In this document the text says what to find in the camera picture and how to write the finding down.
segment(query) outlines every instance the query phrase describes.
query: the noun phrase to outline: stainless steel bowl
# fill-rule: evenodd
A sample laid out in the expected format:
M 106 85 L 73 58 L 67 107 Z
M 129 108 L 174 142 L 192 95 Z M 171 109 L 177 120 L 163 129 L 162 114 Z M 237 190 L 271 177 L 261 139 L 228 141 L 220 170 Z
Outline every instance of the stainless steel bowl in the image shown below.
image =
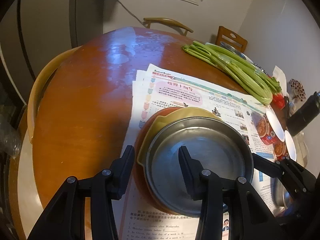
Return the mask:
M 220 42 L 220 47 L 230 50 L 231 52 L 233 52 L 234 54 L 237 54 L 239 57 L 243 58 L 246 60 L 246 57 L 237 49 L 235 49 L 234 47 L 230 46 L 229 44 L 221 41 Z
M 273 200 L 280 207 L 288 207 L 292 204 L 290 195 L 278 178 L 274 181 Z
M 227 179 L 243 176 L 251 182 L 253 159 L 243 137 L 231 126 L 209 117 L 189 117 L 164 127 L 146 155 L 145 176 L 154 196 L 175 213 L 199 217 L 202 201 L 187 193 L 178 149 L 186 146 L 205 169 Z

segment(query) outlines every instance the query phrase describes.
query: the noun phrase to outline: chair back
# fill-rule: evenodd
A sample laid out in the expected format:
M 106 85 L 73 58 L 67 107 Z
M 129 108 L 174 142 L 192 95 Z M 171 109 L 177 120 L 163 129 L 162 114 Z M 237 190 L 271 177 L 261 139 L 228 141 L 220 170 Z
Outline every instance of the chair back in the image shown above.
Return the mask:
M 39 73 L 34 82 L 31 93 L 28 101 L 28 109 L 27 109 L 27 123 L 28 123 L 28 134 L 30 143 L 33 140 L 33 132 L 35 129 L 35 121 L 36 115 L 38 113 L 38 106 L 41 101 L 41 96 L 43 95 L 43 90 L 47 84 L 47 81 L 50 79 L 52 74 L 57 70 L 60 64 L 70 57 L 77 49 L 80 47 L 67 50 L 60 55 L 56 56 L 52 59 Z
M 235 41 L 231 42 L 230 40 L 225 39 L 223 36 L 228 37 L 230 40 Z M 247 47 L 248 42 L 239 36 L 237 33 L 229 30 L 223 26 L 219 26 L 218 35 L 215 44 L 220 46 L 220 42 L 223 41 L 230 46 L 234 47 L 235 49 L 239 50 L 240 52 L 244 52 L 245 48 Z
M 174 26 L 174 27 L 178 27 L 178 28 L 181 28 L 183 30 L 186 30 L 183 33 L 183 36 L 187 36 L 187 32 L 193 33 L 193 30 L 191 30 L 189 27 L 183 25 L 180 22 L 172 20 L 172 19 L 168 19 L 168 18 L 144 18 L 143 20 L 146 22 L 148 29 L 150 29 L 151 23 L 161 23 L 161 24 L 164 24 L 164 25 Z

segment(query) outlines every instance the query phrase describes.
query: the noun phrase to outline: celery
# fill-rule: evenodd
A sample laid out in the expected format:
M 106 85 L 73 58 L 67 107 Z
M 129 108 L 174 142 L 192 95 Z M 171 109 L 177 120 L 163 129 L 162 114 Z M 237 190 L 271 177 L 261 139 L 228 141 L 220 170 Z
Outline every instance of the celery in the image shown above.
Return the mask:
M 280 89 L 279 82 L 275 79 L 269 78 L 249 62 L 224 48 L 194 41 L 189 46 L 184 45 L 182 49 L 231 76 L 249 94 L 265 105 L 272 101 L 272 93 L 278 93 Z

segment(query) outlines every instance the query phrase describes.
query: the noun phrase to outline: round table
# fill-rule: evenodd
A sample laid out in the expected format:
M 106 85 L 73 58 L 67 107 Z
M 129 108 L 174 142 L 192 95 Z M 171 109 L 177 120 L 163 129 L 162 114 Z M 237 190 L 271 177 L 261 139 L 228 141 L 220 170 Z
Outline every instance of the round table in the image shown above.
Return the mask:
M 220 70 L 181 49 L 192 41 L 127 27 L 90 41 L 61 64 L 41 100 L 33 138 L 34 175 L 44 207 L 67 177 L 92 177 L 119 157 L 138 69 L 152 63 L 245 93 Z

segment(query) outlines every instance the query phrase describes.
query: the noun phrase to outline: yellow plate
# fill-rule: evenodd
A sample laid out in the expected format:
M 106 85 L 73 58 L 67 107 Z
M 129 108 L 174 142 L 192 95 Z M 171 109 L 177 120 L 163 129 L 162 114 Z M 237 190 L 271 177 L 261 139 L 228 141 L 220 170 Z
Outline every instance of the yellow plate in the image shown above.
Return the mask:
M 146 157 L 149 145 L 151 144 L 153 138 L 157 135 L 157 133 L 169 123 L 172 123 L 176 120 L 180 120 L 183 118 L 193 117 L 193 116 L 211 117 L 221 121 L 221 119 L 217 117 L 215 114 L 210 113 L 209 111 L 198 108 L 198 107 L 181 108 L 166 116 L 162 116 L 162 115 L 157 116 L 153 121 L 152 125 L 150 126 L 148 132 L 146 133 L 146 136 L 141 144 L 141 147 L 137 156 L 137 163 L 143 167 L 143 170 L 145 169 L 144 163 L 145 163 L 145 157 Z

